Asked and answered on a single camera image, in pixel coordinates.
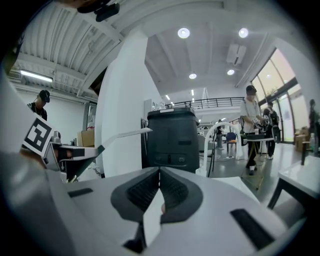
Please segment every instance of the recessed light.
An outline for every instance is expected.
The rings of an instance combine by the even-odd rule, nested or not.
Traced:
[[[192,73],[192,74],[189,75],[190,79],[195,79],[196,77],[197,77],[197,75],[195,73]]]
[[[187,28],[185,28],[185,27],[180,28],[180,29],[178,30],[178,36],[179,36],[180,38],[182,38],[182,39],[188,38],[188,37],[190,36],[190,31],[189,31],[189,29],[187,29]]]
[[[21,75],[24,75],[24,76],[27,76],[27,77],[32,77],[32,78],[44,80],[44,81],[47,81],[47,82],[50,82],[50,83],[53,82],[53,79],[51,77],[44,76],[44,75],[41,75],[41,74],[37,74],[37,73],[30,72],[30,71],[25,71],[25,70],[20,70],[20,73],[21,73]]]
[[[235,73],[235,71],[233,69],[228,70],[227,74],[229,76],[232,76]]]
[[[248,34],[249,34],[249,31],[246,28],[241,28],[239,30],[239,37],[241,37],[241,38],[246,38],[248,36]]]

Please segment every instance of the blue chair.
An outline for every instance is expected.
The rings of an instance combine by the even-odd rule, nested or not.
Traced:
[[[237,142],[230,142],[230,141],[233,141],[233,140],[236,140],[237,139],[237,135],[234,133],[234,132],[228,132],[225,136],[225,140],[226,140],[226,153],[227,155],[229,155],[229,144],[231,144],[231,147],[232,147],[232,144],[234,144],[235,148],[235,152],[237,153]]]

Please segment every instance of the white pillar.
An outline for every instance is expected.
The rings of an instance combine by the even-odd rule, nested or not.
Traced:
[[[140,129],[144,100],[161,100],[145,66],[147,42],[139,27],[132,30],[106,71],[98,99],[95,146],[115,134]],[[141,169],[141,135],[116,139],[97,162],[103,165],[105,177]]]

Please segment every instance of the baseball cap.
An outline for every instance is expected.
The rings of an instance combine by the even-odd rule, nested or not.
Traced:
[[[40,91],[39,96],[44,102],[50,102],[50,92],[48,92],[47,90]]]
[[[245,91],[246,91],[246,94],[248,94],[248,95],[255,95],[257,92],[256,88],[253,85],[248,85],[245,88]]]

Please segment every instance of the black metal railing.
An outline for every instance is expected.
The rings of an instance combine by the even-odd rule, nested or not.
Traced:
[[[230,98],[208,98],[197,99],[195,101],[183,101],[173,104],[165,105],[167,109],[171,108],[193,108],[193,109],[208,109],[220,107],[240,107],[241,101],[244,97],[230,97]]]

